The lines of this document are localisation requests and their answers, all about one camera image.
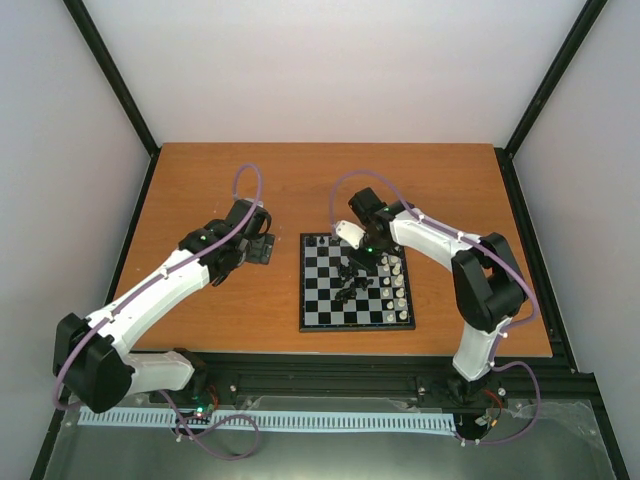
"white wall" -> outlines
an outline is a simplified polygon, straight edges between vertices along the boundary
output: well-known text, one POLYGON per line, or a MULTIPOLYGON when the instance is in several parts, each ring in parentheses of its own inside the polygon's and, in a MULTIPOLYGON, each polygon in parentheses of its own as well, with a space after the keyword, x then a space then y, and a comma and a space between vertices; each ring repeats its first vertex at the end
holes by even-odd
POLYGON ((87 0, 158 141, 504 145, 584 0, 87 0))
POLYGON ((581 370, 640 478, 640 3, 609 2, 516 166, 581 370))
POLYGON ((53 414, 57 322, 104 301, 148 163, 61 1, 0 2, 0 476, 53 414))

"robotic arm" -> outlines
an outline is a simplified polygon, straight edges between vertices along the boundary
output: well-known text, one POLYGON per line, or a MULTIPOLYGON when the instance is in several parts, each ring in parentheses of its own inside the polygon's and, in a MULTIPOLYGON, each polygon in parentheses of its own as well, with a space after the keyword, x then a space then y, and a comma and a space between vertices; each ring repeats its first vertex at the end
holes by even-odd
MULTIPOLYGON (((350 259, 361 268, 374 273, 380 255, 398 244, 419 251, 453 273, 456 304, 465 321, 453 366, 468 382, 484 376, 491 368, 497 335, 527 300, 522 288, 475 248, 416 219, 423 214, 413 205, 409 206, 415 216, 400 202, 387 205, 371 188, 366 188, 351 198, 349 206, 364 229, 341 221, 335 226, 336 234, 353 247, 350 259)), ((520 274, 502 235, 467 237, 478 241, 520 274)))
POLYGON ((187 263, 194 254, 228 235, 251 205, 249 200, 237 200, 224 220, 213 220, 189 233, 158 269, 114 302, 85 319, 74 314, 63 318, 56 330, 54 375, 91 329, 107 318, 108 323, 89 340, 64 378, 67 387, 91 410, 102 413, 139 392, 190 388, 199 393, 205 378, 194 375, 199 365, 190 352, 130 351, 149 328, 192 293, 209 283, 220 285, 244 262, 268 263, 273 246, 273 238, 267 234, 271 216, 260 204, 236 235, 198 261, 187 263))

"black metal frame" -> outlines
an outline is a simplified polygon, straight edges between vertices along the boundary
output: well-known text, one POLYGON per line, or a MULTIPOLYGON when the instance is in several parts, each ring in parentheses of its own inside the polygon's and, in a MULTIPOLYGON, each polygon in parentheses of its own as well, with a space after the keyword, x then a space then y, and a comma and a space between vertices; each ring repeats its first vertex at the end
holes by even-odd
MULTIPOLYGON (((150 156, 149 168, 109 288, 108 303, 114 297, 158 162, 160 148, 147 128, 82 0, 63 1, 150 156)), ((606 0, 587 0, 507 146, 504 149, 496 148, 495 153, 529 271, 539 296, 553 352, 552 358, 531 358, 527 359, 527 363, 538 377, 545 399, 584 399, 591 402, 614 472, 617 478, 625 479, 629 478, 629 475, 596 379, 592 374, 576 371, 576 363, 564 323, 513 165, 513 159, 519 147, 605 4, 606 0)), ((249 395, 372 396, 413 398, 420 406, 439 407, 456 414, 465 413, 467 410, 452 405, 450 401, 439 397, 436 392, 427 392, 426 395, 421 393, 421 387, 433 384, 434 379, 446 374, 451 368, 451 357, 278 354, 201 354, 201 356, 208 364, 215 365, 213 380, 220 392, 221 401, 225 403, 235 403, 249 395)), ((510 360, 513 359, 501 358, 500 363, 510 360)), ((534 396, 530 379, 523 370, 512 369, 502 373, 499 379, 490 381, 499 382, 511 398, 534 396)), ((62 419, 62 412, 54 414, 31 478, 44 477, 62 419)))

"chessboard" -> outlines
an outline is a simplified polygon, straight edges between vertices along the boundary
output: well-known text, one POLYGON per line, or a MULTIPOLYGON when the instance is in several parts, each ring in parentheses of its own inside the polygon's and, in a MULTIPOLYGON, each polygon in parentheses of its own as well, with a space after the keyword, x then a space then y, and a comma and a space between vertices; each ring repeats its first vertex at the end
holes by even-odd
POLYGON ((404 249, 383 254, 377 275, 351 266, 350 249, 330 233, 300 235, 300 331, 415 329, 404 249))

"wooden table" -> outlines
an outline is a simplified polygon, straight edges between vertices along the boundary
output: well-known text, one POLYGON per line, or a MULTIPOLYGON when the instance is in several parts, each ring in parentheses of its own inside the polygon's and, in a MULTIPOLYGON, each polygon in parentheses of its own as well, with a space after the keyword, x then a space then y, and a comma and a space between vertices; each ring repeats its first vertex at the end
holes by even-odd
MULTIPOLYGON (((264 177, 263 200, 273 216, 276 244, 269 266, 243 265, 220 287, 198 292, 162 318, 138 343, 141 349, 450 355, 463 320, 451 274, 408 251, 416 329, 393 332, 300 333, 299 241, 302 232, 329 231, 328 197, 335 180, 368 168, 385 175, 432 217, 468 232, 503 234, 526 274, 526 262, 491 145, 475 144, 165 144, 153 176, 118 295, 157 268, 186 233, 232 205, 236 169, 254 162, 264 177)), ((368 177, 345 181, 336 217, 353 219, 347 201, 372 186, 368 177)), ((240 194, 254 196, 247 171, 240 194)), ((530 312, 530 305, 523 314, 530 312)), ((550 356, 542 320, 512 330, 499 354, 550 356)))

